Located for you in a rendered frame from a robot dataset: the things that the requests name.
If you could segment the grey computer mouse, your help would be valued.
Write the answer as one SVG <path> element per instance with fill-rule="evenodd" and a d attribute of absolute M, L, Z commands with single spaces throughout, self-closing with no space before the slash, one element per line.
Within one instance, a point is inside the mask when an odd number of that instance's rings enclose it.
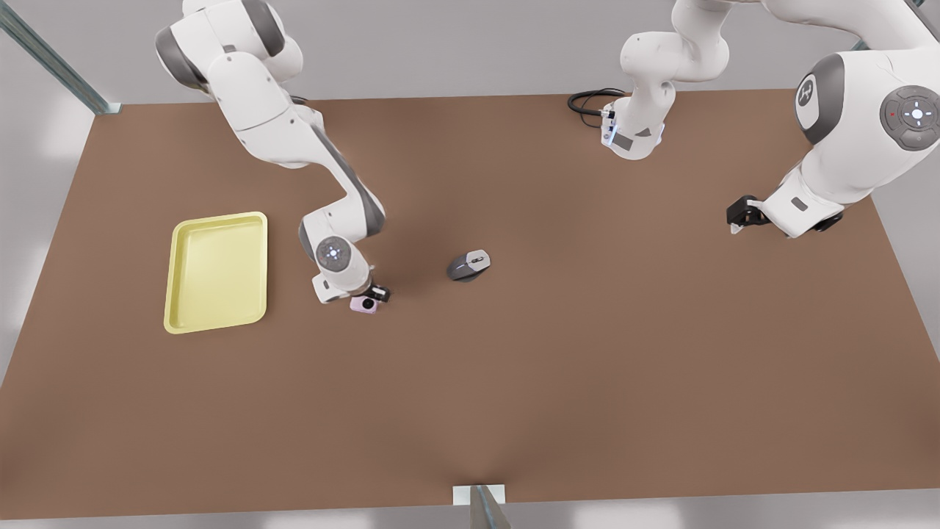
<path fill-rule="evenodd" d="M 490 266 L 491 258 L 486 251 L 470 251 L 454 258 L 446 269 L 446 274 L 451 281 L 470 282 Z"/>

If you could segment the yellow rectangular tray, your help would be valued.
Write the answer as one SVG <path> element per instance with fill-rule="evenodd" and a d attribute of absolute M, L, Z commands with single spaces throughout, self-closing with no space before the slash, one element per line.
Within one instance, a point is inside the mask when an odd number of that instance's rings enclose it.
<path fill-rule="evenodd" d="M 173 231 L 162 325 L 169 334 L 247 325 L 267 311 L 268 219 L 185 220 Z"/>

